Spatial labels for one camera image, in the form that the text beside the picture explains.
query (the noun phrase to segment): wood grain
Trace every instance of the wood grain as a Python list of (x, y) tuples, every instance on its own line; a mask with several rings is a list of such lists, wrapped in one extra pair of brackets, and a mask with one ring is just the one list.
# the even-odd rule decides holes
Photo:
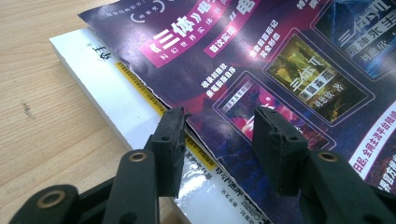
[[(116, 173), (126, 148), (49, 42), (86, 27), (79, 12), (111, 2), (0, 3), (0, 223), (47, 186), (83, 192)], [(161, 207), (162, 223), (179, 223), (168, 201)]]

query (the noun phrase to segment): brass rivet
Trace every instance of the brass rivet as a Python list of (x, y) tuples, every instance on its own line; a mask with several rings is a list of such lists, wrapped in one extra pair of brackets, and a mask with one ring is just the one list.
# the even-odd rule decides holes
[(338, 161), (338, 158), (331, 152), (321, 151), (318, 153), (318, 156), (324, 161), (330, 161), (330, 162)]
[(37, 201), (36, 205), (39, 208), (50, 208), (58, 203), (61, 203), (65, 197), (66, 197), (66, 193), (63, 190), (55, 189), (44, 194), (44, 196), (42, 196)]
[(144, 152), (136, 152), (129, 157), (130, 161), (143, 161), (148, 157)]

